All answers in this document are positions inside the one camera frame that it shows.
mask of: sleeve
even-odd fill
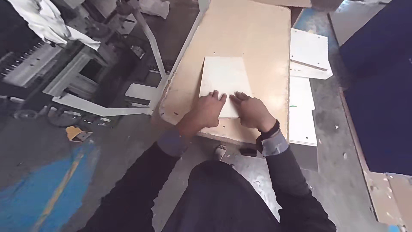
[[[334,223],[320,202],[312,196],[292,151],[280,130],[262,141],[279,210],[280,225],[285,232],[331,232]]]
[[[102,198],[100,206],[79,231],[154,231],[151,210],[153,200],[179,160],[169,154],[177,155],[184,151],[182,147],[164,144],[170,145],[172,141],[178,140],[178,133],[176,137],[175,132],[166,132],[143,152],[116,182],[115,187]]]

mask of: person's right hand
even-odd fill
[[[260,99],[252,98],[243,92],[235,92],[235,95],[230,95],[229,98],[237,109],[242,126],[257,128],[265,133],[275,125],[276,118],[269,113]]]

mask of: foot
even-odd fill
[[[215,157],[215,159],[220,161],[220,160],[222,160],[225,153],[226,153],[226,146],[225,145],[219,145],[218,147],[216,147],[214,157]]]

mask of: particleboard tabletop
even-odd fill
[[[288,8],[251,0],[212,0],[159,106],[161,118],[175,125],[191,109],[199,97],[206,56],[243,57],[253,96],[264,102],[288,137],[289,52]],[[255,143],[260,133],[243,127],[238,118],[224,118],[199,135]]]

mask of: white metal frame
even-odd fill
[[[174,72],[176,71],[177,66],[179,65],[183,57],[183,54],[185,53],[190,42],[192,41],[193,35],[196,32],[197,27],[200,24],[200,21],[202,20],[206,10],[209,8],[210,0],[199,0],[198,3],[199,3],[199,14],[197,15],[196,20],[194,21],[193,26],[190,29],[190,32],[185,40],[185,43],[183,44],[183,47],[169,75],[167,75],[164,70],[162,57],[160,56],[160,51],[157,46],[156,38],[153,35],[152,31],[150,30],[145,19],[143,18],[143,15],[140,13],[140,11],[136,11],[133,14],[137,22],[142,27],[145,35],[149,39],[150,46],[152,47],[153,54],[156,59],[156,64],[159,68],[160,76],[162,77],[162,79],[159,85],[157,86],[157,88],[133,83],[130,85],[125,95],[129,97],[149,100],[150,103],[148,106],[141,105],[141,104],[133,104],[134,106],[138,106],[138,108],[106,108],[106,107],[97,105],[95,103],[92,103],[90,101],[84,100],[80,97],[76,97],[72,94],[65,94],[63,96],[54,97],[52,100],[60,104],[68,105],[73,108],[77,108],[77,109],[80,109],[80,110],[83,110],[83,111],[86,111],[92,114],[96,114],[99,116],[104,116],[104,117],[116,116],[116,115],[127,115],[127,114],[151,115],[154,109],[156,108],[157,103],[160,101],[160,98],[162,97],[163,91],[167,85],[167,81],[173,77]]]

